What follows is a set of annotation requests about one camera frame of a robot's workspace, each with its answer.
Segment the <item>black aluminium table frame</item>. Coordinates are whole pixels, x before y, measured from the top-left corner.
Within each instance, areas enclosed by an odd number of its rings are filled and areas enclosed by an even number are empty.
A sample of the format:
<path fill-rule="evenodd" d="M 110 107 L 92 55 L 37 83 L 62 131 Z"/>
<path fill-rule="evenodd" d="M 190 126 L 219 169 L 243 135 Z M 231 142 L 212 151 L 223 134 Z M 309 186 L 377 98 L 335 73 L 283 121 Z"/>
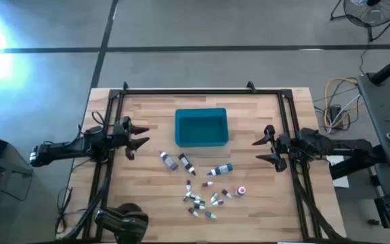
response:
<path fill-rule="evenodd" d="M 177 109 L 224 108 L 230 139 L 224 146 L 185 147 L 175 142 Z M 278 242 L 342 243 L 345 229 L 334 192 L 329 164 L 288 165 L 277 172 L 271 163 L 257 159 L 267 155 L 269 145 L 253 142 L 263 137 L 265 126 L 277 134 L 295 137 L 303 128 L 318 128 L 311 93 L 296 88 L 204 88 L 134 89 L 98 88 L 88 97 L 84 128 L 96 125 L 91 114 L 101 113 L 107 128 L 123 117 L 134 125 L 148 127 L 150 139 L 128 160 L 123 148 L 111 152 L 105 164 L 80 166 L 70 177 L 74 204 L 91 198 L 91 187 L 109 182 L 102 205 L 135 203 L 148 215 L 142 244 L 266 244 Z M 178 168 L 168 168 L 160 157 L 166 152 Z M 178 156 L 183 153 L 194 166 L 190 174 Z M 207 173 L 231 163 L 233 171 L 219 176 Z M 191 193 L 205 201 L 206 209 L 195 209 L 193 199 L 183 201 L 186 181 Z M 202 187 L 203 182 L 214 182 Z M 246 188 L 236 197 L 239 186 Z M 226 189 L 232 198 L 221 191 Z M 211 197 L 224 204 L 213 206 Z M 217 216 L 205 216 L 209 211 Z"/>

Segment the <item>large blue food coloring bottle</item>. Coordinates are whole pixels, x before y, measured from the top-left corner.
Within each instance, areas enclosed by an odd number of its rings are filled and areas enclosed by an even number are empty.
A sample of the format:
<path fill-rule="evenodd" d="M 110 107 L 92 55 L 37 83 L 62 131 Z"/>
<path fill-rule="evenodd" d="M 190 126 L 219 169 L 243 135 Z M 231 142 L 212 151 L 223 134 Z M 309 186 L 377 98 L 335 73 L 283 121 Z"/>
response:
<path fill-rule="evenodd" d="M 219 176 L 223 174 L 228 174 L 233 171 L 233 165 L 231 163 L 227 163 L 225 165 L 218 166 L 210 170 L 207 175 L 208 176 Z"/>

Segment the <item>black power adapter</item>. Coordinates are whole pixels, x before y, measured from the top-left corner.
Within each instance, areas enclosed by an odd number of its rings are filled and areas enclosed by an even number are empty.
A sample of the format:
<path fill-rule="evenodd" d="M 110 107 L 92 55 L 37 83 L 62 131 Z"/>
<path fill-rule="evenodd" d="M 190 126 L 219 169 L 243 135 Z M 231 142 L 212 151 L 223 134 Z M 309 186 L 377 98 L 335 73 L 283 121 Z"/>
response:
<path fill-rule="evenodd" d="M 334 127 L 337 121 L 341 119 L 342 113 L 343 112 L 340 105 L 335 104 L 333 106 L 330 106 L 327 112 L 328 125 Z"/>

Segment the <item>large black food coloring bottle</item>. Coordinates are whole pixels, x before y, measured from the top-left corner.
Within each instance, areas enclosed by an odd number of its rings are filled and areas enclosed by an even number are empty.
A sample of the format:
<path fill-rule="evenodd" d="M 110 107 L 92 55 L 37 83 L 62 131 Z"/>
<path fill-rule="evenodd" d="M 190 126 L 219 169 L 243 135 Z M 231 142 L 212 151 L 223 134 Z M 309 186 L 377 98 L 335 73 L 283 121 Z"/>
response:
<path fill-rule="evenodd" d="M 183 153 L 181 153 L 181 154 L 178 156 L 178 159 L 180 160 L 180 162 L 182 163 L 182 165 L 185 167 L 185 169 L 186 169 L 190 174 L 193 174 L 194 176 L 196 175 L 194 166 L 189 162 L 188 158 L 187 158 Z"/>

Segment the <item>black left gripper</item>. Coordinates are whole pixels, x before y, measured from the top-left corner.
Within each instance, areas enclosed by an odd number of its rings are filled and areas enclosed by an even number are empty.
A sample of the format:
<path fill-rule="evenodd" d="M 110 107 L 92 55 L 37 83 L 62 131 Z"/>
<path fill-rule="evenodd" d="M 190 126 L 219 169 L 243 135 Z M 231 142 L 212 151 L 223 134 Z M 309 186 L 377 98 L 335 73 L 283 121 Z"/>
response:
<path fill-rule="evenodd" d="M 122 123 L 116 123 L 114 125 L 112 133 L 112 145 L 113 147 L 126 146 L 125 155 L 128 160 L 134 160 L 134 151 L 145 144 L 150 138 L 131 139 L 131 134 L 142 134 L 149 131 L 148 127 L 136 126 L 132 123 L 130 117 L 123 117 Z"/>

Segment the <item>black glossy device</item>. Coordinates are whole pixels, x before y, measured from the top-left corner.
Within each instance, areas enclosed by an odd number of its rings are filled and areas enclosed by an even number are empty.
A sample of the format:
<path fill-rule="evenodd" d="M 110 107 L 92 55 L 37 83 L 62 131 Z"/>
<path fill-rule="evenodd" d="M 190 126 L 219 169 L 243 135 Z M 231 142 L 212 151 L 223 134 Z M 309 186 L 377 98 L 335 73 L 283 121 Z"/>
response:
<path fill-rule="evenodd" d="M 148 215 L 134 203 L 100 208 L 94 220 L 113 233 L 116 244 L 140 244 L 149 224 Z"/>

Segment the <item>black desk foot bar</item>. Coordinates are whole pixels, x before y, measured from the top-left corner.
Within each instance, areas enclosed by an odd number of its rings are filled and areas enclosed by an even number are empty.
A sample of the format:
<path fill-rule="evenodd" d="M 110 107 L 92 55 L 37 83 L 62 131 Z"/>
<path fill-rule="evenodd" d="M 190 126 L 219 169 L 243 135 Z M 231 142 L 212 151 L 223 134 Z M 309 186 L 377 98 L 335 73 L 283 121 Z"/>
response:
<path fill-rule="evenodd" d="M 361 169 L 369 168 L 377 163 L 384 163 L 385 161 L 384 156 L 355 155 L 330 166 L 330 175 L 333 180 L 336 180 Z"/>

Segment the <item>white paper sheet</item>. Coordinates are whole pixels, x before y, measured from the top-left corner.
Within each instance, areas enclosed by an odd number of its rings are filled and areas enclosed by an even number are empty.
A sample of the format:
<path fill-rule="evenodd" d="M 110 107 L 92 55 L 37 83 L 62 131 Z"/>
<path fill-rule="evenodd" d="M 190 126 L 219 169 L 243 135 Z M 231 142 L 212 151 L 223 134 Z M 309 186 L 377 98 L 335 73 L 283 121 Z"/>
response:
<path fill-rule="evenodd" d="M 327 156 L 326 159 L 330 162 L 331 166 L 337 165 L 344 161 L 344 156 Z M 347 176 L 333 180 L 334 187 L 338 188 L 349 188 L 349 181 Z"/>

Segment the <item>black floor fan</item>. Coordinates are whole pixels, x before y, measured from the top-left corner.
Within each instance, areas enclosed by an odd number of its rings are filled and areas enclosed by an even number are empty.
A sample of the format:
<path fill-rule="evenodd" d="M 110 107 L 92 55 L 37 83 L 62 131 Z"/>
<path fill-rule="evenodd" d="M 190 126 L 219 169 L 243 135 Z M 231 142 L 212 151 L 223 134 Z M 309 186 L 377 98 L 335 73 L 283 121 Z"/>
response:
<path fill-rule="evenodd" d="M 338 0 L 330 21 L 342 19 L 365 28 L 371 43 L 390 27 L 390 0 Z"/>

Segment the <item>large purple food coloring bottle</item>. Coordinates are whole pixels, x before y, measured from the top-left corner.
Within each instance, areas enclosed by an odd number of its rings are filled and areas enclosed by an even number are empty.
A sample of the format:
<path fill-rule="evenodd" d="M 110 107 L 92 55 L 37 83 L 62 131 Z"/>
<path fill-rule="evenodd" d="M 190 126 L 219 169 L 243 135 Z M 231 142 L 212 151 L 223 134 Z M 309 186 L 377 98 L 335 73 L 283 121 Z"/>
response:
<path fill-rule="evenodd" d="M 171 170 L 175 171 L 178 168 L 178 164 L 166 152 L 160 151 L 160 157 L 163 163 Z"/>

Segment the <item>teal plastic bin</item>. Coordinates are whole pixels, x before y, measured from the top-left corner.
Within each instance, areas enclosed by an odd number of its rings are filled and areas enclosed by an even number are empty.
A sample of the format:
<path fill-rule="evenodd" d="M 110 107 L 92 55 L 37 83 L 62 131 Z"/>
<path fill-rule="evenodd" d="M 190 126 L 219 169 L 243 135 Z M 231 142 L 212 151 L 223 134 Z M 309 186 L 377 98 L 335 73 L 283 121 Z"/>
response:
<path fill-rule="evenodd" d="M 175 111 L 175 142 L 178 146 L 224 146 L 229 139 L 226 109 L 197 108 Z"/>

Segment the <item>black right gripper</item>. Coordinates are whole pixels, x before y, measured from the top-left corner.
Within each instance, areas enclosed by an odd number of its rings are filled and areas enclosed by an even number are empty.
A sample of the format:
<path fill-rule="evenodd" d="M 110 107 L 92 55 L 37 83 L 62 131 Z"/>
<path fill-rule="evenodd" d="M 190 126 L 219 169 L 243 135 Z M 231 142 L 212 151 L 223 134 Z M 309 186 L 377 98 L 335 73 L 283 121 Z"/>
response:
<path fill-rule="evenodd" d="M 263 130 L 264 136 L 262 139 L 253 142 L 253 146 L 267 144 L 274 141 L 275 129 L 273 125 L 266 125 Z M 275 141 L 275 154 L 257 155 L 257 159 L 270 162 L 277 172 L 282 172 L 287 168 L 285 159 L 281 158 L 281 154 L 287 154 L 289 157 L 297 157 L 297 143 L 291 139 L 288 134 L 280 134 Z"/>

